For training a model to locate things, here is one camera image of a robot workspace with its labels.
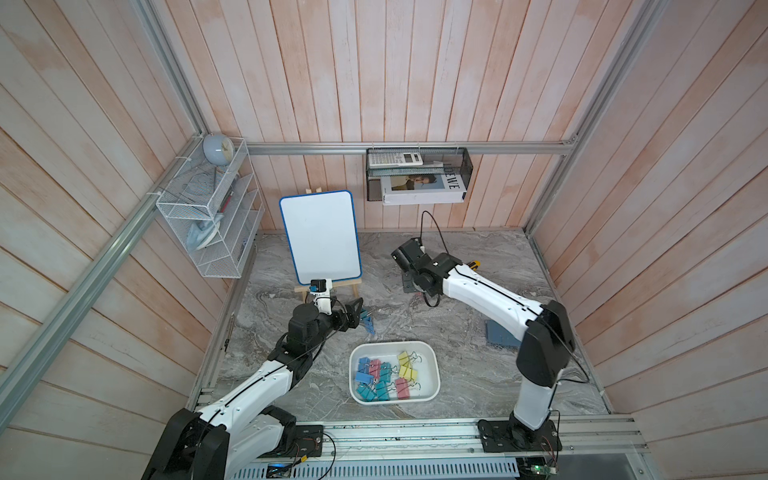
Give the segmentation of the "pink binder clip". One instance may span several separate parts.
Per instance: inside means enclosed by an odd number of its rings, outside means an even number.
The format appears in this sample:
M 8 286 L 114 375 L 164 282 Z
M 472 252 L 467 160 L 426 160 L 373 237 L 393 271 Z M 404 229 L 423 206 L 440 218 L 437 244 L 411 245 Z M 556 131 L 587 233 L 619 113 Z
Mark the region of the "pink binder clip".
M 380 378 L 382 362 L 379 359 L 371 359 L 368 364 L 368 374 L 371 375 L 375 381 Z
M 421 389 L 419 382 L 413 380 L 406 380 L 405 378 L 397 378 L 395 380 L 395 391 L 399 400 L 408 400 L 411 398 L 413 391 Z

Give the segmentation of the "small blue binder clip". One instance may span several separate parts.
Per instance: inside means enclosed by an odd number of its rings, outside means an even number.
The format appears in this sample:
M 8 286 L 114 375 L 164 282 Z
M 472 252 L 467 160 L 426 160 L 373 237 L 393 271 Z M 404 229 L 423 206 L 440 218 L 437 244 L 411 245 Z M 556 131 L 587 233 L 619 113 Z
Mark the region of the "small blue binder clip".
M 375 382 L 375 377 L 367 372 L 357 371 L 354 375 L 354 381 L 360 384 L 370 385 Z

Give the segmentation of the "small teal binder clip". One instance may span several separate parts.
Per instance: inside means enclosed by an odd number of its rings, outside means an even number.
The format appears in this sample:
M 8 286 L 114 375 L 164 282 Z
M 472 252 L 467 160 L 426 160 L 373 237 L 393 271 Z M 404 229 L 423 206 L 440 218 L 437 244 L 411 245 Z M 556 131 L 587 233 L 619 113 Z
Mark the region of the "small teal binder clip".
M 389 362 L 383 362 L 379 367 L 379 381 L 385 384 L 392 382 L 393 368 Z

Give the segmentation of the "yellow binder clip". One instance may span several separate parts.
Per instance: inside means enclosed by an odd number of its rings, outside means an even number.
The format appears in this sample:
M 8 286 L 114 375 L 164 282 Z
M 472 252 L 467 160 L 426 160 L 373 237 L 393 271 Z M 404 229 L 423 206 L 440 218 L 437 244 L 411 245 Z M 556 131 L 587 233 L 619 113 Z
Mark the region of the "yellow binder clip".
M 418 371 L 413 369 L 411 366 L 404 365 L 399 369 L 399 377 L 406 381 L 417 381 Z
M 398 355 L 398 363 L 401 367 L 412 367 L 422 362 L 422 357 L 416 352 L 403 351 Z

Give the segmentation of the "large teal binder clip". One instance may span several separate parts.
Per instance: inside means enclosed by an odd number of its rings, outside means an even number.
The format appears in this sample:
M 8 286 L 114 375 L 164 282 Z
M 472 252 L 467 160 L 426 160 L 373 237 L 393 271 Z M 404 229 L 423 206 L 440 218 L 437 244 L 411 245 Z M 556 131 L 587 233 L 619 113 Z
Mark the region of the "large teal binder clip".
M 376 401 L 389 401 L 389 386 L 384 381 L 377 382 L 373 387 Z

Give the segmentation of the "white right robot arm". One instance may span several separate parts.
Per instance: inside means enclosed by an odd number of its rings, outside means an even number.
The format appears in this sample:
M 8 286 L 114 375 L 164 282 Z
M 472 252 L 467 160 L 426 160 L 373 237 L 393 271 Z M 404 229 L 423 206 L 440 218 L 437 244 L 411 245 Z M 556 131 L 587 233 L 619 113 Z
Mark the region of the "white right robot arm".
M 476 273 L 443 252 L 431 257 L 421 239 L 411 238 L 391 253 L 417 290 L 448 297 L 484 314 L 518 343 L 516 366 L 523 377 L 509 421 L 514 434 L 533 434 L 550 419 L 551 404 L 563 372 L 576 360 L 576 342 L 566 308 L 522 297 Z

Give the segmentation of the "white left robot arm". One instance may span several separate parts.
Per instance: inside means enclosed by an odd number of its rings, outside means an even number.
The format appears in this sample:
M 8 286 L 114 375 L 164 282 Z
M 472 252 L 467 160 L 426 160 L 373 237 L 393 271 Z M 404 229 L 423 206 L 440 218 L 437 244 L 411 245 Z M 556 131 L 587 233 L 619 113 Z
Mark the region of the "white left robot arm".
M 288 331 L 251 377 L 219 400 L 170 418 L 142 477 L 229 479 L 264 454 L 299 451 L 296 418 L 274 401 L 306 376 L 329 338 L 359 326 L 363 310 L 361 298 L 343 304 L 331 297 L 326 312 L 317 302 L 295 307 Z

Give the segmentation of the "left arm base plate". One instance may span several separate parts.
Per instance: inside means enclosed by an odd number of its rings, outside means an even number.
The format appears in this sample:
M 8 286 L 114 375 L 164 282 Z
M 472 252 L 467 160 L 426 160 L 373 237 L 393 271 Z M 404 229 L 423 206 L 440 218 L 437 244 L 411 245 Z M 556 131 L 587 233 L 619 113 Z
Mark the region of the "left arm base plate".
M 308 458 L 322 455 L 324 427 L 320 424 L 286 427 L 278 446 L 262 458 Z

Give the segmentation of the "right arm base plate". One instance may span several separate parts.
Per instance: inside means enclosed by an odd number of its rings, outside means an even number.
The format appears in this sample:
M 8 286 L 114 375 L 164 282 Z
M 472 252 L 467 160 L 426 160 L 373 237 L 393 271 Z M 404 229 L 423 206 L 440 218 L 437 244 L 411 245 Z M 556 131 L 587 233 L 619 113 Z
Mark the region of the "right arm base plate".
M 514 416 L 504 421 L 481 419 L 477 422 L 480 441 L 485 453 L 544 452 L 559 453 L 562 443 L 557 425 L 546 420 L 531 430 Z

